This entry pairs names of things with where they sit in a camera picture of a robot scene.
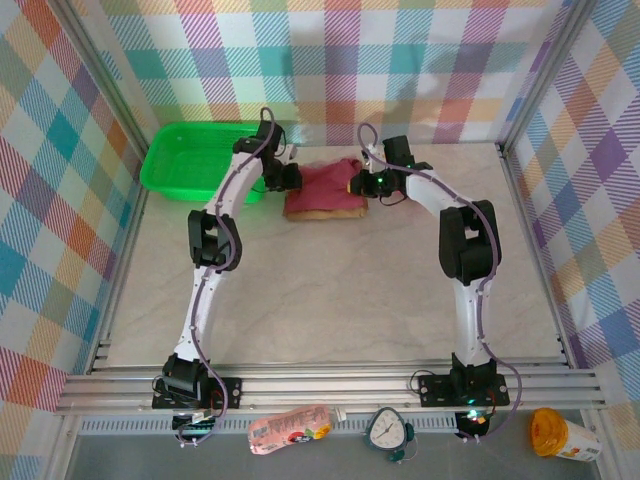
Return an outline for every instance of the clock face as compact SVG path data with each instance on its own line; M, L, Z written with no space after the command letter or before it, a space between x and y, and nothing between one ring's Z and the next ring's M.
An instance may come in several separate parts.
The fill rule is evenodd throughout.
M391 409L382 410L369 432L369 441L374 447L393 450L404 444L406 432L402 418Z

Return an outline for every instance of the green plastic basket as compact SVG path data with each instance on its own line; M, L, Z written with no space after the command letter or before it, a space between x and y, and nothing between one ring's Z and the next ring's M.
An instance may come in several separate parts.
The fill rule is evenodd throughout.
M160 129L140 171L140 182L173 200L206 202L216 192L231 165L233 144L255 135L256 124L178 122ZM258 179L246 203L262 198Z

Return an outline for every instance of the checkered pattern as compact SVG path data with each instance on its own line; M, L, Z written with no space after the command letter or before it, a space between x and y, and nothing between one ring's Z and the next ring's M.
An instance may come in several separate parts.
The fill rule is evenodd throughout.
M608 383L620 443L638 467L639 25L640 2L598 3L514 162L573 350Z
M45 0L0 6L0 478L37 476L86 361L140 159Z
M100 23L82 1L86 22ZM102 31L118 45L96 44L117 79L137 79L160 125L255 121L267 104L303 145L353 144L362 121L420 143L486 141L535 77L570 3L101 0ZM529 44L544 32L534 32L556 14L536 60Z

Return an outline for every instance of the gray floor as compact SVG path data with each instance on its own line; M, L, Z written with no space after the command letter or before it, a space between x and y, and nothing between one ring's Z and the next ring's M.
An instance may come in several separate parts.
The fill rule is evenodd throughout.
M579 423L576 413L563 412ZM528 441L529 412L480 446L453 435L419 435L416 458L392 464L359 436L329 435L267 456L249 452L244 435L219 435L197 449L180 449L169 436L81 436L68 480L584 480L599 478L595 464L537 457ZM496 425L501 418L496 418Z

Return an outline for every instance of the folded towel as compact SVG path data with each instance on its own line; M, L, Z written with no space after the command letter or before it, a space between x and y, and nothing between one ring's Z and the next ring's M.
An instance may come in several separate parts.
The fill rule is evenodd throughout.
M287 193L284 215L289 220L363 217L367 199L347 191L351 178L362 169L356 158L343 158L322 167L300 167L302 188Z

